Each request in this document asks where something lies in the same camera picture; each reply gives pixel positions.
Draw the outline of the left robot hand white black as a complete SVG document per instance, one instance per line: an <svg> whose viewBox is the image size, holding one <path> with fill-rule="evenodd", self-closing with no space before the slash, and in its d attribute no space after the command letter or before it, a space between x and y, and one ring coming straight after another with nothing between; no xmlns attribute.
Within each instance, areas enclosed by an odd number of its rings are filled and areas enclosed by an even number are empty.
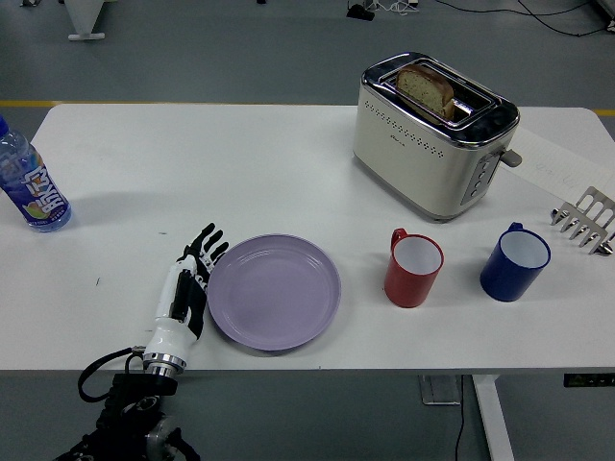
<svg viewBox="0 0 615 461"><path fill-rule="evenodd" d="M210 274L229 249L213 223L203 228L170 267L157 306L153 337L146 346L144 368L151 373L181 373L192 344L201 336Z"/></svg>

